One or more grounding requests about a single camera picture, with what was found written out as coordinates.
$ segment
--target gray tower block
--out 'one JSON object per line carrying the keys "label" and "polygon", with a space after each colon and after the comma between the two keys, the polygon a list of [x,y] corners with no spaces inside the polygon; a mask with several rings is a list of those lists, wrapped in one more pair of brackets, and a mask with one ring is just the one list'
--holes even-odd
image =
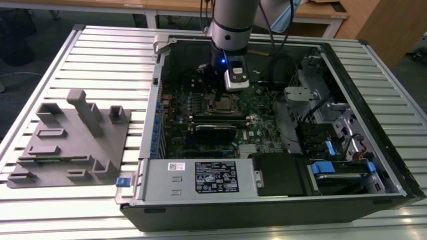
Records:
{"label": "gray tower block", "polygon": [[80,89],[70,91],[75,109],[43,103],[40,123],[10,174],[10,188],[112,185],[120,173],[131,110],[99,109]]}

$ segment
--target metal slotted table surface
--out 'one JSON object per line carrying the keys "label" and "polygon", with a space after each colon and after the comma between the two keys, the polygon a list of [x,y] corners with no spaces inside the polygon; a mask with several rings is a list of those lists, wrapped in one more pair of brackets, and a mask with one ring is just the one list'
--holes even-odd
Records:
{"label": "metal slotted table surface", "polygon": [[[83,88],[99,108],[132,110],[122,172],[138,168],[147,98],[155,68],[154,36],[196,31],[86,26],[74,30],[0,145],[0,239],[422,239],[427,236],[427,200],[385,210],[351,223],[212,231],[140,232],[115,202],[116,186],[28,189],[7,187],[8,174],[38,125],[40,103],[71,107],[66,96]],[[254,39],[267,39],[252,35]],[[326,42],[293,37],[293,41]],[[369,45],[327,40],[422,188],[427,189],[427,116]],[[126,188],[122,197],[131,197]]]}

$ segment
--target motherboard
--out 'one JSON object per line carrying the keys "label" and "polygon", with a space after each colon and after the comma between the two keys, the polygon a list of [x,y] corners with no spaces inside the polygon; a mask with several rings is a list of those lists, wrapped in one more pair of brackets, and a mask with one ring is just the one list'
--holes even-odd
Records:
{"label": "motherboard", "polygon": [[167,159],[239,159],[282,153],[274,92],[254,84],[216,96],[202,80],[163,88]]}

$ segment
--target metal bracket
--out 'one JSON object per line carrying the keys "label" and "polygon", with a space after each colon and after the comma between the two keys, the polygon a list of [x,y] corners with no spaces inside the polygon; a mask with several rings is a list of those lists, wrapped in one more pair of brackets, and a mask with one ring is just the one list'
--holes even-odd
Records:
{"label": "metal bracket", "polygon": [[255,184],[257,184],[257,188],[263,188],[265,187],[265,180],[263,180],[263,173],[262,171],[257,170],[254,171],[255,173]]}
{"label": "metal bracket", "polygon": [[155,54],[164,53],[168,50],[167,46],[171,43],[172,41],[170,40],[168,34],[158,34],[156,36],[154,36],[154,41],[152,41],[154,53]]}
{"label": "metal bracket", "polygon": [[295,111],[303,112],[310,101],[315,99],[313,91],[307,87],[289,86],[285,89],[289,106]]}

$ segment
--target warning label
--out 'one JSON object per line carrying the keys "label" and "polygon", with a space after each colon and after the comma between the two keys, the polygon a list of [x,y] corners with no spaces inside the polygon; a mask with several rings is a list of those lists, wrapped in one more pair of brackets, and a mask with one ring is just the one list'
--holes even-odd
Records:
{"label": "warning label", "polygon": [[199,194],[239,192],[236,162],[196,162],[195,191]]}

